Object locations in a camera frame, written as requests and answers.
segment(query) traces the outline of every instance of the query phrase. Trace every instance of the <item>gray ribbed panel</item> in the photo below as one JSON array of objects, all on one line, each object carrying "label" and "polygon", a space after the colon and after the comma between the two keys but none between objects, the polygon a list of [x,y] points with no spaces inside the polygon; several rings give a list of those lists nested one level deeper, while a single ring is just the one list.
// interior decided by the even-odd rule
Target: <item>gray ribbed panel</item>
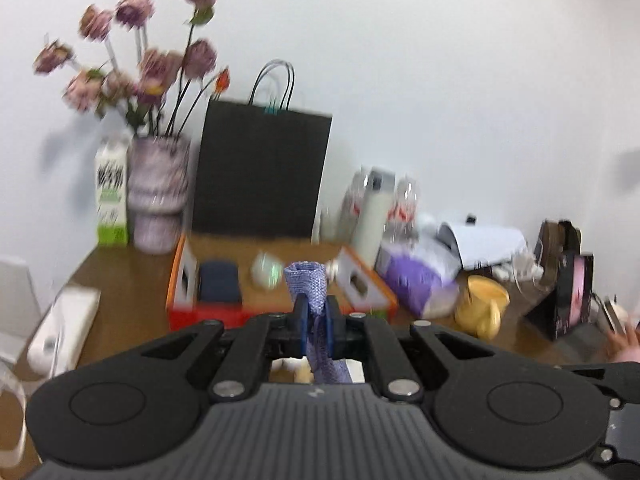
[{"label": "gray ribbed panel", "polygon": [[217,404],[182,446],[115,471],[46,463],[32,480],[604,480],[586,464],[518,473],[450,449],[420,410],[368,384],[264,384],[249,400]]}]

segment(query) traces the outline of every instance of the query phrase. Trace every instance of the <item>green and white carton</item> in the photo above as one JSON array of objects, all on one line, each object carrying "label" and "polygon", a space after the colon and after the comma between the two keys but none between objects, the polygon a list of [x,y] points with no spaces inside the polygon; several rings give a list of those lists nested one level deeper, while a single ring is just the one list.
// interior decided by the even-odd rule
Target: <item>green and white carton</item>
[{"label": "green and white carton", "polygon": [[127,229],[127,150],[122,139],[103,141],[95,154],[98,245],[125,246]]}]

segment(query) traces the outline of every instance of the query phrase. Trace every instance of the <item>purple vase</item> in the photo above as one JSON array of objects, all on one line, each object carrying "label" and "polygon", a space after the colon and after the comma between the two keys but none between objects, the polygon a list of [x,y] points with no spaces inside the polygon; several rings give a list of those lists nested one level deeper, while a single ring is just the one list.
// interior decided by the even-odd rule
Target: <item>purple vase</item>
[{"label": "purple vase", "polygon": [[169,253],[178,242],[188,161],[189,142],[184,138],[133,140],[127,204],[134,218],[133,244],[145,253]]}]

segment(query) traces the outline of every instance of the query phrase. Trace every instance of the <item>yellow mug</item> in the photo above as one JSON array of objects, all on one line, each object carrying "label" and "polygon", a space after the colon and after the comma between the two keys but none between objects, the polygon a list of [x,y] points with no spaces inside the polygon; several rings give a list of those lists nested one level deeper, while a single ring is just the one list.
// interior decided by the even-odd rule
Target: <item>yellow mug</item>
[{"label": "yellow mug", "polygon": [[468,293],[461,294],[454,314],[456,323],[468,334],[485,341],[493,339],[500,330],[500,322],[507,305],[507,290],[482,276],[468,278]]}]

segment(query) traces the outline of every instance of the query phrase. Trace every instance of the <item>clear water bottle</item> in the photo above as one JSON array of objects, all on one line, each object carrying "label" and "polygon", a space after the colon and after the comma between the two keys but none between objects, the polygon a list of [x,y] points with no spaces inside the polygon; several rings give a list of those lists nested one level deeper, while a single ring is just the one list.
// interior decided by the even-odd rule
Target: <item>clear water bottle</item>
[{"label": "clear water bottle", "polygon": [[358,217],[360,216],[360,210],[362,209],[362,201],[364,199],[364,192],[367,187],[368,178],[369,170],[364,166],[362,166],[355,175],[353,175],[351,184],[347,188],[344,198],[342,199],[340,216],[335,230],[336,241],[345,244],[348,244],[351,241],[353,230],[358,223]]},{"label": "clear water bottle", "polygon": [[402,242],[412,238],[418,207],[418,185],[408,176],[398,181],[394,203],[385,225],[385,240]]}]

